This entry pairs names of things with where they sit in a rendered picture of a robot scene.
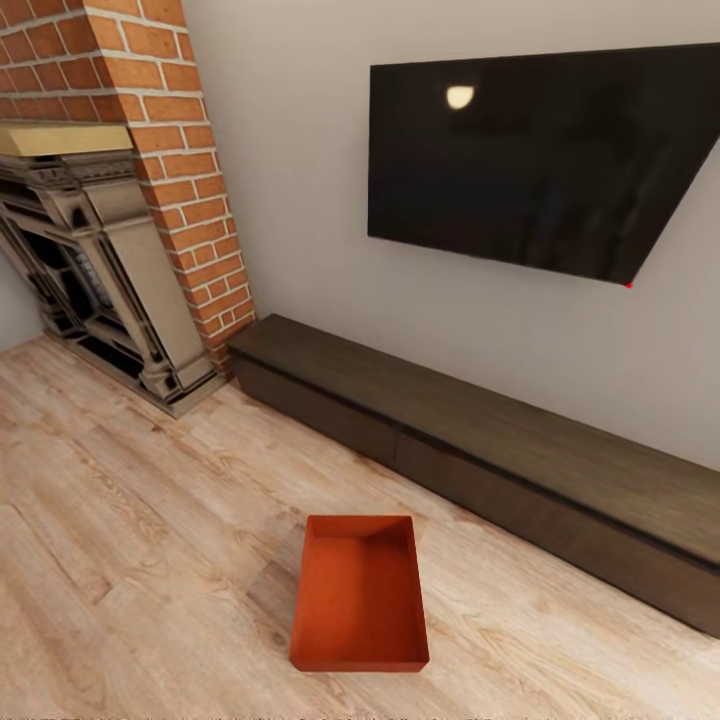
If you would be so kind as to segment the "storage box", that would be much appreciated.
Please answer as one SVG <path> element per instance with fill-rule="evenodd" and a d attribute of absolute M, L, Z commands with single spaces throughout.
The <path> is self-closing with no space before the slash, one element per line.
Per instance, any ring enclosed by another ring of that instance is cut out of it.
<path fill-rule="evenodd" d="M 303 672 L 424 669 L 412 517 L 307 517 L 289 661 Z"/>

